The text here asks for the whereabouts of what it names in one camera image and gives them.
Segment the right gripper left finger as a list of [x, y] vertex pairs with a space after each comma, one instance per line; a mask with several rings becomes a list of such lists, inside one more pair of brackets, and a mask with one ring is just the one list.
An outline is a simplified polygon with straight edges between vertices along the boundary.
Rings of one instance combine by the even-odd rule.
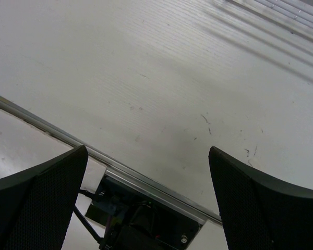
[[61, 249], [85, 174], [78, 146], [0, 179], [0, 249]]

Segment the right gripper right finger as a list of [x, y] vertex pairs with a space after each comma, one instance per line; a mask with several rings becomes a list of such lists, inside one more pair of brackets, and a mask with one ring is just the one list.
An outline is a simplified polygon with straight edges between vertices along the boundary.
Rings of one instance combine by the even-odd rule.
[[229, 249], [313, 249], [313, 190], [214, 146], [209, 166]]

